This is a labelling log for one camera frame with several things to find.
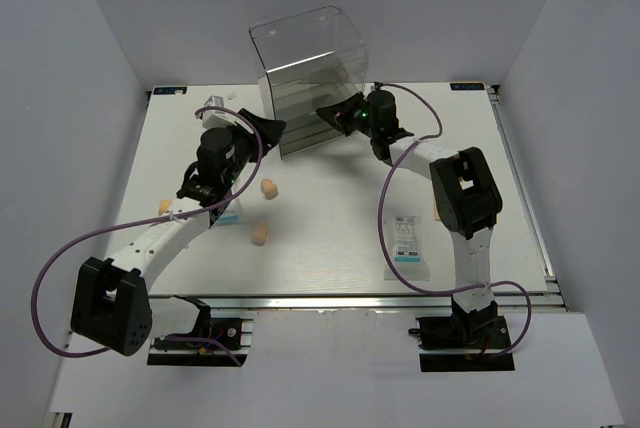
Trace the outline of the clear acrylic drawer organizer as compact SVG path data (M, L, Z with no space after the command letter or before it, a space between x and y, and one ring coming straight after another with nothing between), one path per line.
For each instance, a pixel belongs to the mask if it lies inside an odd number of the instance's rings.
M257 23L249 29L267 117L283 120L280 156L340 136L317 114L364 89L368 48L338 6L327 5Z

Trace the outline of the right blue table label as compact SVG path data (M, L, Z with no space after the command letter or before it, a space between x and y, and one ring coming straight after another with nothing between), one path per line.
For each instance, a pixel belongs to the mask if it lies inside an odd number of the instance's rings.
M481 82L451 82L452 91L484 91L485 86Z

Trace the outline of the blue table label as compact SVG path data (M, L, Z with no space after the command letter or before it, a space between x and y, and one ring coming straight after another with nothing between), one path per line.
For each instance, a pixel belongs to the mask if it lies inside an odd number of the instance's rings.
M451 82L452 91L484 91L485 86L481 82Z
M163 86L155 87L152 91L154 96L174 96L184 95L187 92L186 86Z

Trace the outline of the cotton pad packet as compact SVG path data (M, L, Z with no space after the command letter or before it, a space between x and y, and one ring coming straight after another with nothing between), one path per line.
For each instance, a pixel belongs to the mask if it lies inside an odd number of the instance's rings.
M385 215L385 246L393 265L407 281L429 281L431 272L422 247L419 215Z
M244 208L239 198L211 212L210 221L215 226L235 225L244 220Z

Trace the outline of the beige sponge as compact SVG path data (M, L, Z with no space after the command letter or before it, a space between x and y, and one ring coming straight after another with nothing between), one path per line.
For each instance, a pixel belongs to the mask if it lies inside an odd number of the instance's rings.
M251 233L251 242L256 246L263 246L269 235L269 223L266 221L258 222L252 233Z
M171 207L172 201L168 199L164 199L159 203L157 213L159 216L167 213Z
M263 179L260 183L260 188L267 200L271 200L279 194L278 186L271 179Z

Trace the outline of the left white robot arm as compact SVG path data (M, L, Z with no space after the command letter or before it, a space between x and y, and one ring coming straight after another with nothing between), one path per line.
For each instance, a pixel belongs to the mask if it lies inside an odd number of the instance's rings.
M196 113L204 132L196 159L185 170L175 198L164 214L124 248L100 260L87 259L79 269L71 314L73 333L124 356L135 354L149 338L176 336L199 347L211 335L203 303L177 297L152 306L149 290L165 268L209 230L240 194L235 184L249 163L260 164L280 141L282 120L238 111L238 122L225 120L228 111L214 108Z

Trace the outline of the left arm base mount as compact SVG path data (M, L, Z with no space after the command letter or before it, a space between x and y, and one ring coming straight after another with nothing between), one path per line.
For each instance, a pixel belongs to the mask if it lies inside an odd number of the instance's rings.
M149 366L241 367L247 360L253 312L194 297L153 299L151 309Z

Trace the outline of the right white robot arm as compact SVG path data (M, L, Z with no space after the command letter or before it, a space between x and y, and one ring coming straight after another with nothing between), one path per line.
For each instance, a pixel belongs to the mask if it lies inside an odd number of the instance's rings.
M366 136L375 157L390 167L381 190L377 228L383 257L390 271L407 288L425 296L451 299L451 332L461 345L472 347L484 339L497 319L497 303L491 289L490 242L503 201L483 152L471 147L461 151L440 148L429 141L443 134L438 115L434 135L416 136L400 126L394 95L383 84L365 95L361 92L316 114L345 136ZM383 211L395 172L407 169L432 183L435 208L449 231L454 252L455 287L422 289L397 270L384 240Z

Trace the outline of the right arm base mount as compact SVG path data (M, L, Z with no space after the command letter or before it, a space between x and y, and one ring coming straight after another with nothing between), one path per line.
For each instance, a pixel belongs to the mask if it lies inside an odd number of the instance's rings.
M511 337L503 316L480 327L466 326L461 314L416 319L407 330L419 348L422 373L512 372Z

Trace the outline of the left blue table label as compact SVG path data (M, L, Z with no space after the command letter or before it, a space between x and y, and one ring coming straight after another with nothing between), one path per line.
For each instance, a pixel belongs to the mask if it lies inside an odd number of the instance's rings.
M163 86L155 87L152 91L154 96L174 96L184 95L187 92L186 86Z

